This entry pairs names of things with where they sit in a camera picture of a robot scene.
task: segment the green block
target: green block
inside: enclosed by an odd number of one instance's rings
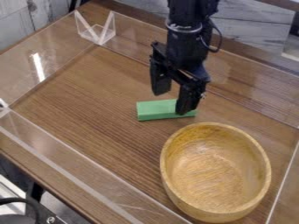
[[[177,100],[166,101],[141,101],[137,103],[138,121],[151,121],[158,119],[182,118],[197,116],[198,111],[194,110],[186,115],[175,114]]]

